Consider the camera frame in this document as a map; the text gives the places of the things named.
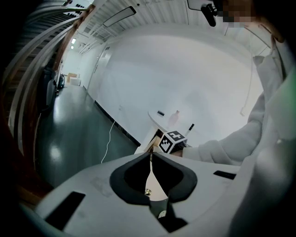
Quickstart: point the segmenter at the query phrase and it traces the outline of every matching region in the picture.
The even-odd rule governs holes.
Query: white jacket
[[[292,70],[294,60],[286,43],[275,42],[273,38],[271,41],[270,55],[253,58],[264,92],[251,111],[247,124],[221,141],[213,140],[197,148],[184,148],[183,157],[203,162],[241,165],[246,157],[257,156],[262,149],[278,141],[279,131],[265,108]]]

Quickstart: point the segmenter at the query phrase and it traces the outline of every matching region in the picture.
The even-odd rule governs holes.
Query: ceiling light
[[[114,23],[123,20],[127,17],[130,17],[132,15],[135,15],[136,11],[132,6],[129,6],[125,9],[123,9],[122,11],[116,13],[114,16],[111,16],[108,20],[106,20],[103,25],[106,27],[109,27],[111,25],[113,25]]]

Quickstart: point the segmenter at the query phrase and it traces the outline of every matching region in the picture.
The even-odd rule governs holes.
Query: corridor
[[[111,126],[84,88],[67,85],[55,99],[54,109],[40,121],[36,140],[40,175],[56,187],[82,169],[99,164]],[[131,155],[136,148],[113,126],[104,162]]]

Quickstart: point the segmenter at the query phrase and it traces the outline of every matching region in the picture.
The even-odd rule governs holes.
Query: black baseboard
[[[99,109],[104,113],[104,115],[107,116],[108,119],[110,119],[111,122],[114,123],[114,118],[112,118],[105,109],[102,108],[102,106],[95,100],[94,103],[99,107]],[[131,140],[136,146],[140,146],[141,143],[139,143],[132,135],[130,135],[122,126],[118,124],[118,122],[115,122],[114,124],[129,140]]]

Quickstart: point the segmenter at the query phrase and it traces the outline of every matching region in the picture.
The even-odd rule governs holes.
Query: white ceiling
[[[84,28],[83,34],[89,40],[86,42],[85,47],[80,49],[80,53],[85,53],[89,48],[105,42],[110,37],[118,36],[124,30],[159,23],[198,25],[204,29],[216,31],[242,44],[248,50],[250,49],[249,30],[243,27],[230,27],[228,23],[223,22],[222,18],[216,18],[216,27],[211,27],[202,12],[188,8],[187,0],[105,0],[104,2],[101,7],[96,9],[96,12]],[[123,19],[108,28],[102,25],[108,18],[129,6],[134,7],[136,10],[135,15]],[[258,32],[256,35],[261,37],[262,32]],[[254,55],[268,53],[266,41],[264,43],[256,35],[251,34],[252,53]]]

